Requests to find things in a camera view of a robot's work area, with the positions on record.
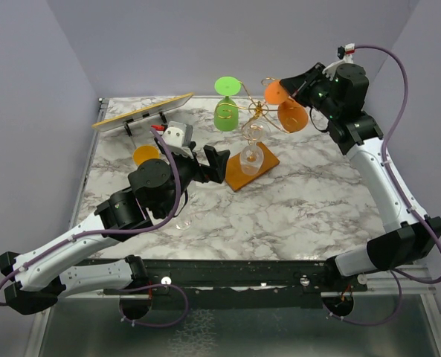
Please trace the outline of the orange plastic wine glass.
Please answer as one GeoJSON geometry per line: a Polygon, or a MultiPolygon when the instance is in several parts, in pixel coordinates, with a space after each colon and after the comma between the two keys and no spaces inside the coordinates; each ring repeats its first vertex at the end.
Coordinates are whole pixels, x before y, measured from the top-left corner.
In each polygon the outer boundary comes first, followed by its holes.
{"type": "Polygon", "coordinates": [[[306,110],[291,99],[279,80],[269,83],[264,91],[264,99],[268,105],[276,106],[278,120],[282,128],[288,133],[299,132],[304,129],[309,116],[306,110]]]}

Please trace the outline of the green plastic wine glass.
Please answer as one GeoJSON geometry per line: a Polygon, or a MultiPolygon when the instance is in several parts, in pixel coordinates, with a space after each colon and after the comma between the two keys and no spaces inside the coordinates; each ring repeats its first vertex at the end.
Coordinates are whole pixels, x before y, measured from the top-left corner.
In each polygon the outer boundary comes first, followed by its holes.
{"type": "Polygon", "coordinates": [[[216,92],[223,96],[214,109],[214,125],[222,132],[235,130],[239,124],[239,109],[232,99],[241,89],[241,83],[231,76],[220,77],[214,84],[216,92]]]}

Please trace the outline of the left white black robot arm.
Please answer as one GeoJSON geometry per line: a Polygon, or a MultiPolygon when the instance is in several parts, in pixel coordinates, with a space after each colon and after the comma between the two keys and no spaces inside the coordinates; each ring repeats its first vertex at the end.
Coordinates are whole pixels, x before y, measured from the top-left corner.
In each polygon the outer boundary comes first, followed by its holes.
{"type": "Polygon", "coordinates": [[[195,156],[173,152],[167,159],[150,158],[128,175],[129,186],[113,193],[80,224],[26,254],[0,256],[0,306],[32,315],[60,298],[100,289],[141,292],[147,273],[138,257],[89,265],[86,258],[131,237],[166,225],[176,214],[181,196],[192,181],[221,184],[228,150],[206,145],[207,164],[195,156]]]}

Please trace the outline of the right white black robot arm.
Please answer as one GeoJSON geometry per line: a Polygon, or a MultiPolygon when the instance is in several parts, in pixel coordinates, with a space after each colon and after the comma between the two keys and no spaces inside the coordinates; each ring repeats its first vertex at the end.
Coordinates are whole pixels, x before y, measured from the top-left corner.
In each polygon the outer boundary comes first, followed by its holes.
{"type": "Polygon", "coordinates": [[[327,132],[357,169],[379,210],[384,234],[365,246],[328,259],[325,285],[340,291],[351,276],[387,271],[426,257],[441,236],[441,218],[430,217],[415,200],[390,154],[384,135],[363,109],[369,86],[366,71],[356,64],[337,65],[332,74],[317,63],[307,72],[280,80],[281,87],[302,106],[320,112],[327,132]]]}

